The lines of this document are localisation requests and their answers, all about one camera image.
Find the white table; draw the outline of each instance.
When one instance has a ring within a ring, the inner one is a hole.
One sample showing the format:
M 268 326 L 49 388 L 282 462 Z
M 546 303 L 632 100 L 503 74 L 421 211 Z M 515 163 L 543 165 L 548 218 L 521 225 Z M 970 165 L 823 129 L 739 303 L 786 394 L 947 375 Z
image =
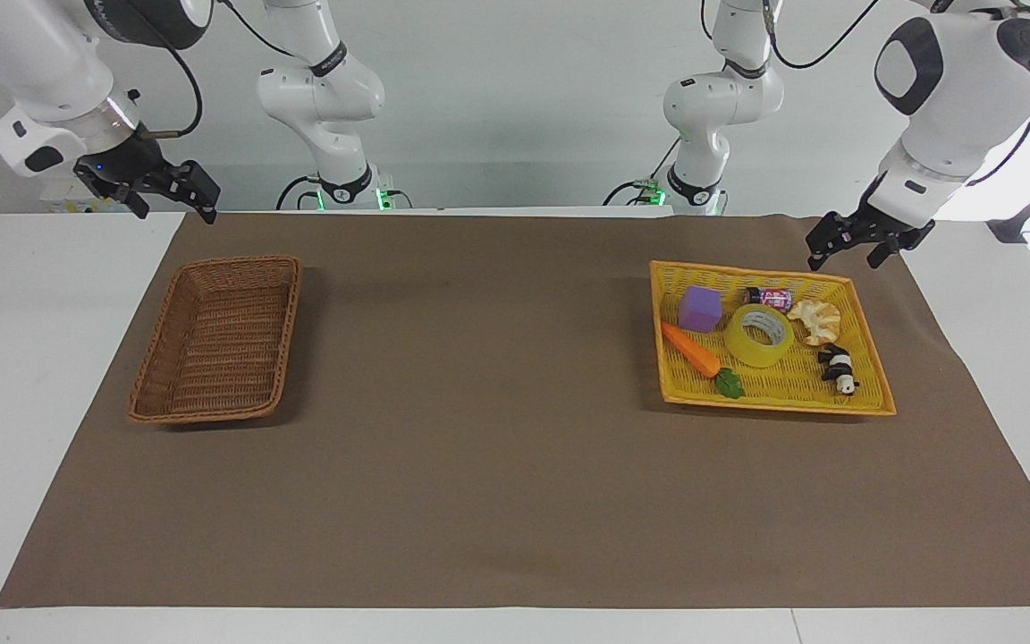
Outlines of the white table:
M 442 214 L 643 209 L 668 213 Z M 176 213 L 0 215 L 0 586 L 179 222 Z M 998 244 L 981 225 L 946 223 L 907 262 L 1030 477 L 1030 384 L 1022 386 L 1030 382 L 1030 252 Z M 1030 641 L 1030 608 L 53 608 L 0 611 L 5 640 L 1015 643 Z

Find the clear packing tape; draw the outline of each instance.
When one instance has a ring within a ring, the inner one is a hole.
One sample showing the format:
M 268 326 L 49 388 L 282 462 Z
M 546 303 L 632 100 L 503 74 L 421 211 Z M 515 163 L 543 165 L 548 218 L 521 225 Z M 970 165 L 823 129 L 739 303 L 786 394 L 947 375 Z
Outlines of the clear packing tape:
M 759 329 L 771 343 L 758 342 L 749 335 L 747 327 Z M 780 310 L 760 304 L 739 308 L 730 317 L 722 337 L 733 358 L 759 370 L 780 363 L 796 341 L 789 319 Z

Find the brown wicker basket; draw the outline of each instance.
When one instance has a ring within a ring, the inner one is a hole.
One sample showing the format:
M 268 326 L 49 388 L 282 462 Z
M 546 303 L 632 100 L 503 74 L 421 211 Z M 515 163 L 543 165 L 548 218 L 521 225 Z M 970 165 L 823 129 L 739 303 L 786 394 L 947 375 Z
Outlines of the brown wicker basket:
M 291 257 L 177 269 L 130 395 L 136 423 L 258 418 L 281 401 L 302 265 Z

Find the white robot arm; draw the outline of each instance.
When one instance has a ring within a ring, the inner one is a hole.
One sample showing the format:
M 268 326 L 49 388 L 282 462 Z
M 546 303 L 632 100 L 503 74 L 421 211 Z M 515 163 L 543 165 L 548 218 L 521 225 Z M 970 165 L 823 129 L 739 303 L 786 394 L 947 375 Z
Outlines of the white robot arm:
M 776 16 L 781 0 L 769 3 Z M 679 213 L 706 213 L 718 197 L 728 160 L 724 126 L 753 123 L 781 109 L 784 86 L 769 65 L 769 34 L 762 0 L 722 0 L 715 20 L 715 48 L 726 66 L 675 81 L 662 110 L 678 130 L 678 159 L 660 171 L 659 187 Z
M 932 13 L 900 25 L 874 69 L 908 126 L 856 212 L 829 212 L 805 237 L 814 270 L 858 244 L 877 243 L 872 268 L 917 247 L 937 209 L 1030 117 L 1030 7 L 969 1 L 961 12 L 952 0 L 917 3 Z
M 303 64 L 262 71 L 262 107 L 308 144 L 332 207 L 379 207 L 379 173 L 365 158 L 355 123 L 383 107 L 383 82 L 348 53 L 328 0 L 265 0 L 265 11 Z
M 197 162 L 174 166 L 140 123 L 136 94 L 117 88 L 98 36 L 175 49 L 204 33 L 209 0 L 0 0 L 0 86 L 15 107 L 0 121 L 0 154 L 24 176 L 73 170 L 98 197 L 145 216 L 139 193 L 196 208 L 208 223 L 220 189 Z

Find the purple foam block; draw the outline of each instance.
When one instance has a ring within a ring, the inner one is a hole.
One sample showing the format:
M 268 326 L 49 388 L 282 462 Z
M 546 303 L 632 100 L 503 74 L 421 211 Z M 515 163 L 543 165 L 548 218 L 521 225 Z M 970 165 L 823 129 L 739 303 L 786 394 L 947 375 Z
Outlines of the purple foam block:
M 712 289 L 690 286 L 678 304 L 678 326 L 708 334 L 722 318 L 722 295 Z

